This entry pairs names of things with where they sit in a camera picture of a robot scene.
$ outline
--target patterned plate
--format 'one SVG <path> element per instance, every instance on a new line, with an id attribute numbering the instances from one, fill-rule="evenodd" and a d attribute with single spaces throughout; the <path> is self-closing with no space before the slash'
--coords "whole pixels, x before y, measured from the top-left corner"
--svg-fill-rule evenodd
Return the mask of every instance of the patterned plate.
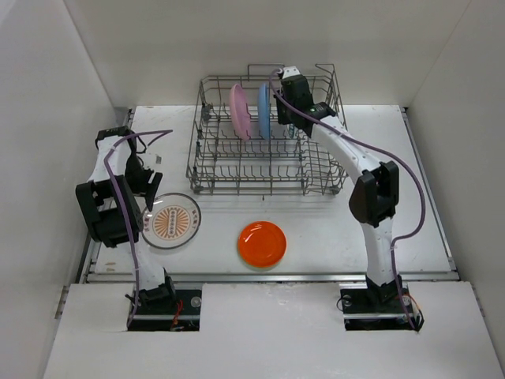
<path id="1" fill-rule="evenodd" d="M 144 210 L 142 236 L 158 249 L 175 249 L 193 238 L 201 220 L 200 208 L 191 197 L 167 193 L 155 199 L 152 212 Z"/>

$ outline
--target plate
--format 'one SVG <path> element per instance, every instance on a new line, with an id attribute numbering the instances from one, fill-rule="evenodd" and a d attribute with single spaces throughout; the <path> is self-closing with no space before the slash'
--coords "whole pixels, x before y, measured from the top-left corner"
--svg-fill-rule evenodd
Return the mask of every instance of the plate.
<path id="1" fill-rule="evenodd" d="M 286 236 L 281 228 L 268 221 L 251 223 L 238 238 L 238 252 L 245 263 L 258 267 L 271 267 L 284 257 Z"/>
<path id="2" fill-rule="evenodd" d="M 193 238 L 200 227 L 202 215 L 198 204 L 183 193 L 167 193 L 157 197 L 144 210 L 145 242 L 157 249 L 175 249 Z"/>
<path id="3" fill-rule="evenodd" d="M 258 123 L 260 124 L 260 135 L 265 140 L 270 139 L 270 97 L 267 83 L 260 86 L 258 93 Z"/>
<path id="4" fill-rule="evenodd" d="M 231 122 L 235 132 L 244 141 L 251 138 L 251 114 L 247 106 L 247 96 L 244 89 L 235 84 L 230 90 Z"/>

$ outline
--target white tabletop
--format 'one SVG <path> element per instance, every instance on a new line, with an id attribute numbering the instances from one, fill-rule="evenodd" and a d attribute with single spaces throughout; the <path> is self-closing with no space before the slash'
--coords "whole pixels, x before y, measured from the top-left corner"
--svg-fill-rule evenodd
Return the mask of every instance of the white tabletop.
<path id="1" fill-rule="evenodd" d="M 411 283 L 425 326 L 346 332 L 339 286 L 207 284 L 199 332 L 126 332 L 131 284 L 70 288 L 45 379 L 503 379 L 469 283 Z"/>
<path id="2" fill-rule="evenodd" d="M 282 228 L 288 241 L 286 255 L 272 273 L 355 273 L 366 271 L 365 242 L 348 201 L 353 184 L 347 179 L 343 191 L 333 197 L 310 196 L 203 196 L 189 189 L 185 177 L 195 107 L 138 107 L 133 130 L 173 129 L 152 145 L 162 157 L 156 167 L 163 172 L 158 195 L 181 192 L 192 196 L 202 211 L 202 224 L 195 238 L 175 250 L 158 250 L 140 240 L 139 249 L 170 273 L 257 273 L 246 266 L 237 252 L 241 230 L 251 222 L 267 220 Z M 420 170 L 398 106 L 345 106 L 349 131 L 402 157 Z M 420 202 L 415 186 L 401 168 L 400 195 L 393 235 L 415 228 Z M 400 272 L 447 272 L 450 266 L 442 236 L 431 207 L 419 235 L 398 243 Z M 130 273 L 129 257 L 101 247 L 95 266 L 99 274 Z"/>

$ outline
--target blue plate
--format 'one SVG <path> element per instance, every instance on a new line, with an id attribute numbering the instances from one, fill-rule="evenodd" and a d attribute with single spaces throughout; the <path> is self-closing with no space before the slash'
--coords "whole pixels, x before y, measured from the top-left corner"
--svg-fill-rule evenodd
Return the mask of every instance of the blue plate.
<path id="1" fill-rule="evenodd" d="M 260 124 L 260 135 L 265 140 L 270 139 L 270 96 L 267 83 L 260 86 L 258 95 L 258 123 Z"/>

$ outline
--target metal wire rack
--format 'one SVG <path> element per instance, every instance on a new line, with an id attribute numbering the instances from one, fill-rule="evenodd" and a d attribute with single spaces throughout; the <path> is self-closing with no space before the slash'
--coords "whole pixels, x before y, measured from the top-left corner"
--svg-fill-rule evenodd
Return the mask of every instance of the metal wire rack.
<path id="1" fill-rule="evenodd" d="M 282 66 L 248 65 L 247 74 L 211 75 L 200 81 L 186 171 L 194 193 L 335 195 L 340 192 L 346 172 L 303 132 L 277 123 L 272 90 L 270 139 L 259 133 L 256 102 L 260 85 L 268 81 L 275 67 Z M 309 80 L 314 101 L 325 101 L 347 127 L 334 65 L 316 64 L 301 68 L 301 72 Z M 248 141 L 234 132 L 226 104 L 236 83 L 248 96 L 252 120 L 252 136 Z"/>

